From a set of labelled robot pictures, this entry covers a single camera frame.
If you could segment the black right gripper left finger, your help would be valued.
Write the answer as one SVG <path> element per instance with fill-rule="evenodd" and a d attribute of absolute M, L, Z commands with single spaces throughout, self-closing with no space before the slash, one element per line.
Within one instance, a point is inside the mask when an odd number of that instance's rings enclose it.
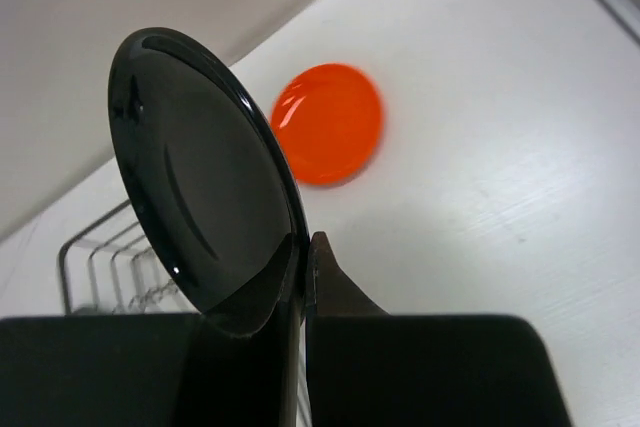
<path fill-rule="evenodd" d="M 1 324 L 5 426 L 292 426 L 296 237 L 214 306 Z"/>

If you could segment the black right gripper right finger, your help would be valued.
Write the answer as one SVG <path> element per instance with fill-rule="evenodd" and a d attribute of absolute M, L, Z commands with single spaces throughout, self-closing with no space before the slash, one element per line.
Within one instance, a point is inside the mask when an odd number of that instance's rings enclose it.
<path fill-rule="evenodd" d="M 509 315 L 392 315 L 339 267 L 307 261 L 306 382 L 316 426 L 567 426 L 536 330 Z"/>

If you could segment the black glossy plate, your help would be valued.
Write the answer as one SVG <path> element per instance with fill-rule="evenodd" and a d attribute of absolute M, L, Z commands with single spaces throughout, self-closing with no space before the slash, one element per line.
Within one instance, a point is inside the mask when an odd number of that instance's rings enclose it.
<path fill-rule="evenodd" d="M 127 195 L 171 278 L 226 334 L 261 330 L 296 292 L 309 232 L 247 90 L 191 37 L 145 28 L 113 58 L 108 114 Z"/>

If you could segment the orange plastic plate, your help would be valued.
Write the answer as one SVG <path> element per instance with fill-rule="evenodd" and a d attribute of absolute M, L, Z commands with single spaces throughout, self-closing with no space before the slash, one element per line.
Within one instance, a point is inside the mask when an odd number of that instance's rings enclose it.
<path fill-rule="evenodd" d="M 384 129 L 384 103 L 374 82 L 341 63 L 309 68 L 282 90 L 270 126 L 300 183 L 325 186 L 359 173 Z"/>

